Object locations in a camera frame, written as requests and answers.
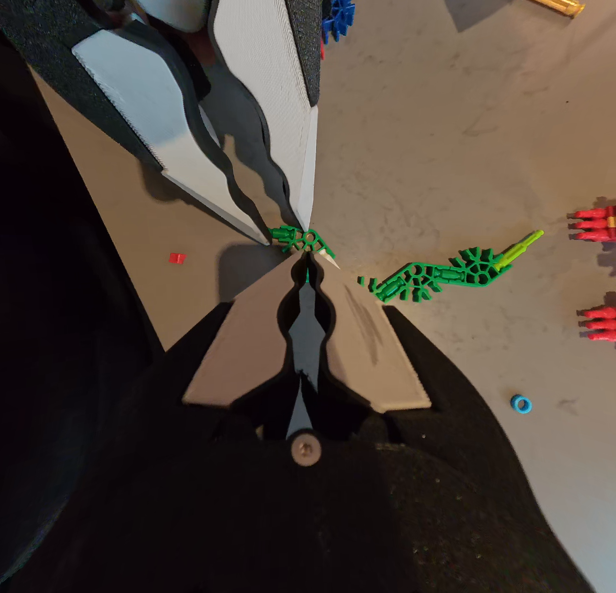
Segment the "person's black clothing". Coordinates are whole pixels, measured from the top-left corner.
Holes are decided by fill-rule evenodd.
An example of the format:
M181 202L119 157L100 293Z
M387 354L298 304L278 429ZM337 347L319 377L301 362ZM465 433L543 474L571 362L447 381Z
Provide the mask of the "person's black clothing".
M163 352L21 55L1 35L1 591Z

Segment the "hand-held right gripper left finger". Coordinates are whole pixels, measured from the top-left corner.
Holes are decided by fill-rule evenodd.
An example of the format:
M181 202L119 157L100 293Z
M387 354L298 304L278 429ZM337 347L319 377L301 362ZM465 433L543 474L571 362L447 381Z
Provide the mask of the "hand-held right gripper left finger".
M182 397L185 404L229 408L294 373L289 327L306 275L306 254L289 255L244 289L231 307Z

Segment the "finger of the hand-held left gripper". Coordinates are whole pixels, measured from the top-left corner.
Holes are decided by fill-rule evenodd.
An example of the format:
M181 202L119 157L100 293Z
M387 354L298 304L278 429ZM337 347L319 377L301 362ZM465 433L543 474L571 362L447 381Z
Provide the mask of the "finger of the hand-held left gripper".
M164 177L263 245L272 237L205 123L184 61L141 21L102 29L72 53L161 166Z
M212 0L216 53L256 104L290 210L310 229L319 110L311 105L286 0Z

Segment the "blue toy connector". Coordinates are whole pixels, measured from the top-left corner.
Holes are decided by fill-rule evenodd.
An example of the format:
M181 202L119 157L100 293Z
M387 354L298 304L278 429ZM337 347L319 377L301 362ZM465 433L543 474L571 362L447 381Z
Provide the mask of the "blue toy connector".
M321 0L321 42L327 45L330 37L338 42L353 26L355 4L352 0Z

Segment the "red yellow toy assembly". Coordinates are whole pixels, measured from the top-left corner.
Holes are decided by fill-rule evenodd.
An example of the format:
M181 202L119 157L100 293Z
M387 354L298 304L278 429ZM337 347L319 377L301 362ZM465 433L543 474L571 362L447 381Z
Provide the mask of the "red yellow toy assembly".
M615 343L615 306L602 305L578 311L580 336L594 342Z
M615 205L567 215L569 237L585 242L615 243Z

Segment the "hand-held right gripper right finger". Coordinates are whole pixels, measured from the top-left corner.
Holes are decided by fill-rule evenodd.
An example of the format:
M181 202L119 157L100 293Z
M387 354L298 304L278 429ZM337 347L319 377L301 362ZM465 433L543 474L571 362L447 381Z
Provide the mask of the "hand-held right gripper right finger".
M432 405L384 306L320 254L309 254L315 289L330 313L325 370L379 414Z

